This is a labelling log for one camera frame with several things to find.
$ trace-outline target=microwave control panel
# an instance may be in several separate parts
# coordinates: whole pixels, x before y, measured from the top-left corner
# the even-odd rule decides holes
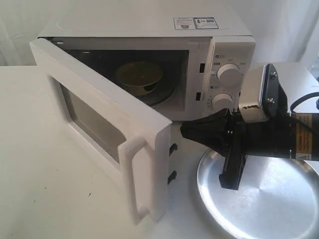
[[[255,41],[250,36],[214,37],[205,69],[203,117],[223,108],[237,110],[243,78],[251,63]]]

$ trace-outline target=table surface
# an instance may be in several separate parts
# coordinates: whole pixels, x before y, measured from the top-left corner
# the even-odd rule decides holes
[[[275,64],[290,104],[319,90],[298,63]],[[130,223],[119,188],[64,131],[49,82],[37,67],[0,67],[0,238],[230,239],[209,223],[196,193],[206,147],[181,138],[170,162],[167,213],[157,223]],[[315,99],[298,110],[317,112]],[[319,170],[317,162],[311,162]]]

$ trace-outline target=barcode sticker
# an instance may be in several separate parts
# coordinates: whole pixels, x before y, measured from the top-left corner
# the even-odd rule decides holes
[[[219,29],[213,17],[194,17],[196,29]]]
[[[175,30],[196,30],[193,17],[175,17]]]

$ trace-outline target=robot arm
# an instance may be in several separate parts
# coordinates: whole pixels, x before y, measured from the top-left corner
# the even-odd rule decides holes
[[[225,157],[220,184],[238,190],[247,155],[319,161],[319,114],[290,115],[287,104],[277,71],[268,64],[245,77],[238,111],[223,109],[180,130]]]

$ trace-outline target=white backdrop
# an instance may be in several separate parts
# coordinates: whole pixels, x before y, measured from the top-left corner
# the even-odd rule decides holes
[[[299,61],[313,26],[319,0],[227,0],[257,42],[254,61]],[[0,0],[0,65],[32,65],[29,41],[68,0]]]

